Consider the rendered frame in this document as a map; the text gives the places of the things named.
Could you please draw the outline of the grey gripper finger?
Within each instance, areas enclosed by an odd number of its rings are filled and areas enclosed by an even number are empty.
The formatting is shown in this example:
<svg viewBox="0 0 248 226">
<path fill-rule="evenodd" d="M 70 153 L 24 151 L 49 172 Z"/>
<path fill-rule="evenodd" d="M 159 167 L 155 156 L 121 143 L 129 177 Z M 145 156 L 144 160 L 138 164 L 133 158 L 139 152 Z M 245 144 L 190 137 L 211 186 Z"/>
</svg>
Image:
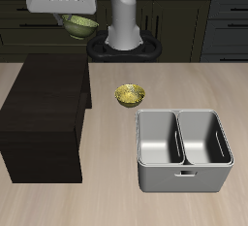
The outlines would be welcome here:
<svg viewBox="0 0 248 226">
<path fill-rule="evenodd" d="M 53 16 L 57 20 L 58 26 L 63 26 L 63 19 L 62 19 L 62 17 L 59 14 L 53 14 Z"/>
</svg>

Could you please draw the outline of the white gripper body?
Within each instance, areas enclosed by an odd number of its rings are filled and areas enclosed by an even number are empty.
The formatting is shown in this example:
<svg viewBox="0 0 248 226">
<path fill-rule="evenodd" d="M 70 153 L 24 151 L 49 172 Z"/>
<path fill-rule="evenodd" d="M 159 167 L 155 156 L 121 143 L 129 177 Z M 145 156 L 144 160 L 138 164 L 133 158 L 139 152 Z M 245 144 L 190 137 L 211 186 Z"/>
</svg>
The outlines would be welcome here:
<svg viewBox="0 0 248 226">
<path fill-rule="evenodd" d="M 96 0 L 26 0 L 30 13 L 94 15 Z"/>
</svg>

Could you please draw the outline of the green bowl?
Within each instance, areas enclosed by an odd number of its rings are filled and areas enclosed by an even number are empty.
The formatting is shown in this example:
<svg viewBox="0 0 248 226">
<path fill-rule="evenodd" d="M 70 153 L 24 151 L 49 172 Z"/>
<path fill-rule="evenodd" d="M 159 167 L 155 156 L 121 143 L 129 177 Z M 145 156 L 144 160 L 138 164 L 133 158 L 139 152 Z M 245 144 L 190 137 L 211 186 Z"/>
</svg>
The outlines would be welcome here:
<svg viewBox="0 0 248 226">
<path fill-rule="evenodd" d="M 82 16 L 63 15 L 63 25 L 69 35 L 77 40 L 91 36 L 99 24 Z"/>
</svg>

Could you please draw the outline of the yellow bowl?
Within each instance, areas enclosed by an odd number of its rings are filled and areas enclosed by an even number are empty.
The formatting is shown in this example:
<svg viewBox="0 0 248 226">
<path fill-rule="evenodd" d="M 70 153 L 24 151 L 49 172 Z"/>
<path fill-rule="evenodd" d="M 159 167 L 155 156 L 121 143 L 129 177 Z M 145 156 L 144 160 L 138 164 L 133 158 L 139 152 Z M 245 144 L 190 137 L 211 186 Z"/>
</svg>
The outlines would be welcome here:
<svg viewBox="0 0 248 226">
<path fill-rule="evenodd" d="M 133 108 L 139 105 L 145 97 L 145 91 L 137 84 L 123 84 L 116 88 L 114 96 L 120 105 Z"/>
</svg>

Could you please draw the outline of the dark wooden cabinet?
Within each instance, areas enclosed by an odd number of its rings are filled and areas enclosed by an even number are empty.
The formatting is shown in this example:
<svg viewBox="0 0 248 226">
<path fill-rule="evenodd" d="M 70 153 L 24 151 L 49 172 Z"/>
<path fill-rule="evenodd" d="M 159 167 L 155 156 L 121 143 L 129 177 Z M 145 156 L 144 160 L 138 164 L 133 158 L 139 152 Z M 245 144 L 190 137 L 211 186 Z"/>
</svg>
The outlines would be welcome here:
<svg viewBox="0 0 248 226">
<path fill-rule="evenodd" d="M 30 54 L 0 109 L 0 153 L 13 183 L 81 183 L 92 107 L 87 56 Z"/>
</svg>

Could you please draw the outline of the dark kitchen cupboards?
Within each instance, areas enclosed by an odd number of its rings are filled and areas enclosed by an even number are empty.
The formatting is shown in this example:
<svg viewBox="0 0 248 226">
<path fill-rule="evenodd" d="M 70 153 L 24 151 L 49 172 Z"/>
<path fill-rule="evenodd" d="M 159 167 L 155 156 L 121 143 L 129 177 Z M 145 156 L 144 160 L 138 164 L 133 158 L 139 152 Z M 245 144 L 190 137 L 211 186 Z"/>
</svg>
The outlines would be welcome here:
<svg viewBox="0 0 248 226">
<path fill-rule="evenodd" d="M 137 25 L 162 44 L 159 62 L 198 62 L 210 0 L 137 0 Z M 31 14 L 25 0 L 0 0 L 0 62 L 30 53 L 85 53 L 50 14 Z"/>
</svg>

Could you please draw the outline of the white basket with two bins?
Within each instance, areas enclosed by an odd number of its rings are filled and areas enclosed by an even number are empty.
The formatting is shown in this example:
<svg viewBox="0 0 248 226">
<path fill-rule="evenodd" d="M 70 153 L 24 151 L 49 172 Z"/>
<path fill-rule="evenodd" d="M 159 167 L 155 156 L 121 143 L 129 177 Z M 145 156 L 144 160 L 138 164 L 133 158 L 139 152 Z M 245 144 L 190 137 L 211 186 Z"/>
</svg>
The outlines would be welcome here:
<svg viewBox="0 0 248 226">
<path fill-rule="evenodd" d="M 136 112 L 139 188 L 143 192 L 218 192 L 234 159 L 217 112 Z"/>
</svg>

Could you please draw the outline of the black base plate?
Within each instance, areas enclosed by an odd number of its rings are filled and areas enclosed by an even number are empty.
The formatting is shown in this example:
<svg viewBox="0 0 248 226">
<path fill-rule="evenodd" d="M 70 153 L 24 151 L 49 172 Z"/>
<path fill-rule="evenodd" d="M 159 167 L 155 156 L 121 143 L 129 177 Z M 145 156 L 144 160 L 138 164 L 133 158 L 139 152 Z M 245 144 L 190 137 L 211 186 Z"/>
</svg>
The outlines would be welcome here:
<svg viewBox="0 0 248 226">
<path fill-rule="evenodd" d="M 141 30 L 143 44 L 132 50 L 117 50 L 105 43 L 107 30 L 100 30 L 87 44 L 87 55 L 96 63 L 154 63 L 162 53 L 161 43 L 148 30 Z"/>
</svg>

